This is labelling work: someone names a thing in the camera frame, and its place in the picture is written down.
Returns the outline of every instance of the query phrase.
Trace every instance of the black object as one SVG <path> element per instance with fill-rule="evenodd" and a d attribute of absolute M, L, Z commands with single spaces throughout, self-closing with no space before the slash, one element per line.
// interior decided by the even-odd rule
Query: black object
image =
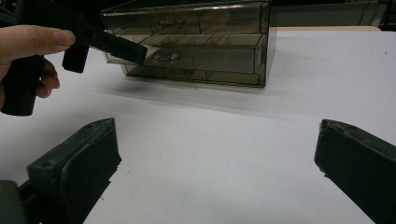
<path fill-rule="evenodd" d="M 65 7 L 69 7 L 82 15 L 92 24 L 105 29 L 100 12 L 105 8 L 115 7 L 131 0 L 54 0 Z"/>
<path fill-rule="evenodd" d="M 83 223 L 120 161 L 114 119 L 84 126 L 30 164 L 19 189 L 0 181 L 0 223 Z"/>
<path fill-rule="evenodd" d="M 387 10 L 385 11 L 384 25 L 382 26 L 382 31 L 389 30 L 389 21 L 390 21 L 390 14 L 392 13 L 392 7 L 393 7 L 393 0 L 389 0 Z"/>
<path fill-rule="evenodd" d="M 33 24 L 72 31 L 77 42 L 65 52 L 63 62 L 64 69 L 72 72 L 83 72 L 89 47 L 134 63 L 142 64 L 146 59 L 145 47 L 106 33 L 103 28 L 89 23 L 82 14 L 50 0 L 0 1 L 0 21 L 3 26 Z M 16 70 L 8 72 L 7 77 L 11 80 L 5 80 L 7 97 L 2 112 L 29 116 L 33 113 L 35 85 L 39 80 L 42 62 L 28 59 L 13 63 L 19 65 Z"/>
<path fill-rule="evenodd" d="M 315 163 L 374 223 L 396 223 L 396 147 L 342 122 L 321 122 Z"/>

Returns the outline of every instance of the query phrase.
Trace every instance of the hand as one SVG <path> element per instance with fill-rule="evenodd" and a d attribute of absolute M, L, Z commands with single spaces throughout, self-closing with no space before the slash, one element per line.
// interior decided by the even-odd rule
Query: hand
<path fill-rule="evenodd" d="M 1 80 L 7 74 L 13 60 L 33 55 L 47 55 L 64 51 L 76 42 L 70 31 L 32 25 L 0 28 L 0 109 L 6 94 Z M 52 63 L 45 61 L 41 80 L 35 89 L 38 97 L 50 96 L 60 82 Z"/>

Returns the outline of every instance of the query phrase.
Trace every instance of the white table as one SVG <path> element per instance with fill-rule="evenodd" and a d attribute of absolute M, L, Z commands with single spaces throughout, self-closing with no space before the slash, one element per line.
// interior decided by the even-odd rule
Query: white table
<path fill-rule="evenodd" d="M 117 122 L 122 163 L 86 223 L 372 223 L 314 164 L 322 119 L 396 145 L 396 34 L 278 32 L 265 89 L 130 79 L 91 50 L 28 118 L 0 115 L 0 179 Z"/>

